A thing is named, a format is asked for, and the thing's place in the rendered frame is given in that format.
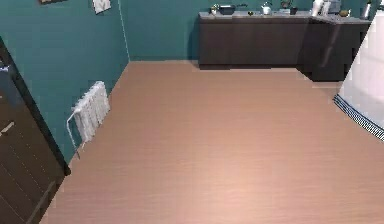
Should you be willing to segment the dark brown kitchen cupboard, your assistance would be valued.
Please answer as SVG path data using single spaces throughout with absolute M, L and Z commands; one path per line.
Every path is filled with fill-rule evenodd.
M 354 17 L 236 11 L 198 14 L 202 69 L 295 68 L 314 82 L 339 82 L 371 22 Z

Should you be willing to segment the dark blue pan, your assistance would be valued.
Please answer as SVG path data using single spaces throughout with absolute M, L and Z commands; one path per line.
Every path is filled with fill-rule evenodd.
M 247 4 L 237 4 L 237 5 L 220 5 L 218 11 L 222 15 L 232 15 L 236 9 L 241 7 L 247 7 Z

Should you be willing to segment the small potted house plant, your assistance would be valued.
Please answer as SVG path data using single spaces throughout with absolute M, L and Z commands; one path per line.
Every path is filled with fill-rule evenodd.
M 298 8 L 292 5 L 293 0 L 281 0 L 279 11 L 282 13 L 289 13 L 290 15 L 295 15 L 298 11 Z

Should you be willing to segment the dark brown room door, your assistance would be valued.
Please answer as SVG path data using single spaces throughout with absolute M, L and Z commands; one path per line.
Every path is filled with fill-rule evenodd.
M 71 173 L 0 38 L 0 224 L 40 224 Z

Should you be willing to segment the white fridge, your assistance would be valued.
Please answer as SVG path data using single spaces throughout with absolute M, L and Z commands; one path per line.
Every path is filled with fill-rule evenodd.
M 384 142 L 384 2 L 377 7 L 333 101 L 351 120 Z

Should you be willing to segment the grey bottle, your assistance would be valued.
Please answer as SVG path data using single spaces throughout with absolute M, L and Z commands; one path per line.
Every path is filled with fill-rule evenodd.
M 366 0 L 366 5 L 362 11 L 361 19 L 369 20 L 371 6 L 372 6 L 372 0 Z

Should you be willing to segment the white wall radiator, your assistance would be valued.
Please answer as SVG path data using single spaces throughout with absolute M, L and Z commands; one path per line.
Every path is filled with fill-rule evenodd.
M 83 148 L 87 142 L 93 139 L 109 111 L 110 104 L 105 83 L 96 81 L 72 107 L 72 114 L 66 120 L 66 128 L 77 157 L 80 157 L 80 154 L 70 128 L 70 121 L 75 120 L 81 137 L 80 147 Z

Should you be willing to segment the white framed wall picture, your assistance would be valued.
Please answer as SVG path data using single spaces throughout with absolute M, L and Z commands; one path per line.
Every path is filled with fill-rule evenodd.
M 110 0 L 92 0 L 92 5 L 96 14 L 99 14 L 111 8 Z

